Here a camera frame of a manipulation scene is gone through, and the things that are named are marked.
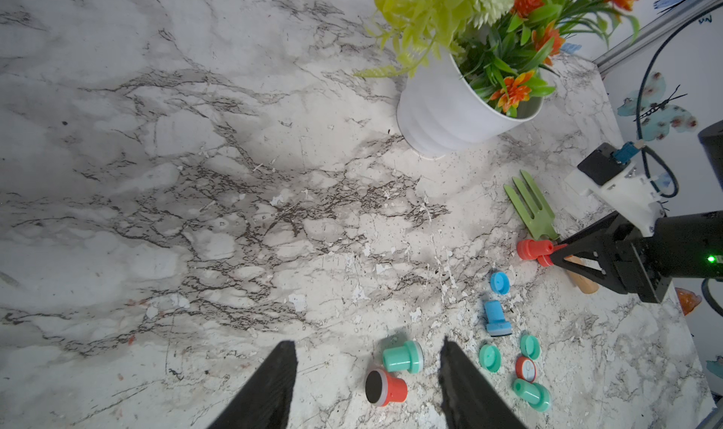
teal stamp cap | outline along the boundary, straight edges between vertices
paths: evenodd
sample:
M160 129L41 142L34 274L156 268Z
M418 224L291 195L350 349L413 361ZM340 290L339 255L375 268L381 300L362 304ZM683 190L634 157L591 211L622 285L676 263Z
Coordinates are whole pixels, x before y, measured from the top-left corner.
M479 364L491 373L496 373L502 366L500 350L492 344L485 344L479 350Z
M540 341L532 335L522 335L520 338L520 351L522 355L529 358L530 360L537 360L540 358Z
M539 383L529 383L526 380L515 379L512 390L538 412L547 412L549 407L552 406L552 397L550 397L549 391Z
M384 369L389 373L407 370L417 374L424 368L424 352L416 341L405 342L401 347L391 347L382 353Z

blue connector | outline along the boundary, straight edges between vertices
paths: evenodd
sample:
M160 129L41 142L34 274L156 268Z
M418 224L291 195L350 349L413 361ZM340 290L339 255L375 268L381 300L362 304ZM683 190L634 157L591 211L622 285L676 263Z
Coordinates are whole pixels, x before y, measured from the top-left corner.
M499 300L484 303L484 312L487 314L487 331L491 336L507 336L512 334L512 324L505 320L502 304Z
M645 142L638 140L637 142L628 142L621 149L612 153L612 157L622 165L626 165L630 160L638 154L641 148L645 146Z

white flower pot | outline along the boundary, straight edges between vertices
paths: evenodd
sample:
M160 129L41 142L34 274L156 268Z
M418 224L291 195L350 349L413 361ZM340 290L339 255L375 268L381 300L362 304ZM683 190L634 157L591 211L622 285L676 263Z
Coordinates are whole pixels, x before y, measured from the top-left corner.
M407 142L422 156L435 158L461 151L535 117L542 98L520 103L519 118L494 110L472 90L449 53L431 58L407 81L397 106L397 123Z

black cable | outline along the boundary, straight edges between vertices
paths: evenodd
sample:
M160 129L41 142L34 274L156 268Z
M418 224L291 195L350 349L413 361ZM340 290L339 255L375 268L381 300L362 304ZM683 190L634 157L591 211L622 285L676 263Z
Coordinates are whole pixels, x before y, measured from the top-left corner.
M716 302L716 299L713 298L713 295L711 294L710 288L708 288L708 280L703 280L703 284L700 285L700 290L703 292L703 297L706 299L706 302L708 302L708 305L713 308L713 310L718 313L720 316L723 316L723 307L721 307L718 302Z
M641 149L641 151L643 152L643 155L642 155L643 156L643 167L645 168L645 174L648 178L650 177L650 170L648 170L648 157L646 154L649 154L650 156L652 156L652 158L655 159L655 162L659 163L660 166L663 167L663 169L665 169L665 171L668 173L668 175L670 175L670 179L673 181L673 193L670 195L661 193L660 196L665 197L665 198L675 197L678 193L678 190L680 189L680 186L677 182L677 178L675 177L675 174L670 169L670 167L668 167L668 164L665 163L665 161L663 161L663 159L660 156L658 156L658 153L656 153L655 150L653 150L653 148L650 148L647 145L645 145ZM658 189L658 187L655 185L655 183L653 181L650 181L650 183L653 185L653 188L658 193L660 193L660 189Z
M655 51L655 54L653 54L653 58L650 61L650 64L648 65L648 69L645 70L645 75L643 76L643 82L640 84L640 90L638 91L638 105L636 106L636 113L635 113L636 120L635 121L636 121L637 129L638 129L638 138L639 139L643 138L643 128L640 124L640 110L643 105L643 91L645 90L645 85L648 81L648 76L650 75L650 71L653 69L653 65L655 64L655 61L657 60L658 55L660 55L660 53L665 48L665 46L667 46L668 43L670 43L670 41L673 40L674 36L678 35L681 30L690 26L692 23L694 23L698 19L704 17L705 15L708 15L710 12L712 12L718 8L721 8L721 7L723 7L723 2L719 2L718 4L715 4L713 7L709 8L709 9L705 9L702 12L700 12L698 15L693 16L691 19L685 21L681 27L675 29L675 32L670 34L670 36L663 42L663 44L660 45L658 50ZM642 151L641 154L643 156L643 167L645 169L645 176L650 178L650 169L648 168L648 157L647 157L647 155L649 154L650 156L653 157L653 159L655 159L655 161L657 163L659 163L665 169L665 171L667 171L668 175L670 175L670 179L673 181L673 186L674 186L673 193L672 194L661 193L660 195L664 198L675 197L678 194L678 190L680 190L680 186L678 185L678 181L675 178L673 171L670 169L670 167L667 166L667 164L661 159L661 157L658 156L657 153L655 153L655 151L652 150L652 148L645 146L645 147L643 147L643 149L641 151ZM651 184L653 184L653 188L658 193L660 193L660 189L658 189L658 186L654 182L651 182Z

white bracket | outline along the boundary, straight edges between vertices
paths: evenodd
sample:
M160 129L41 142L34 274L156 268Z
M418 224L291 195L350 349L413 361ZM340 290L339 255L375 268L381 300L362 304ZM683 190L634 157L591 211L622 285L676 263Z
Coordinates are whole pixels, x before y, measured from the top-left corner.
M636 174L633 162L602 186L595 184L595 181L578 169L570 173L565 182L579 195L594 193L600 197L635 225L644 237L652 236L655 220L665 216L660 195L649 178Z

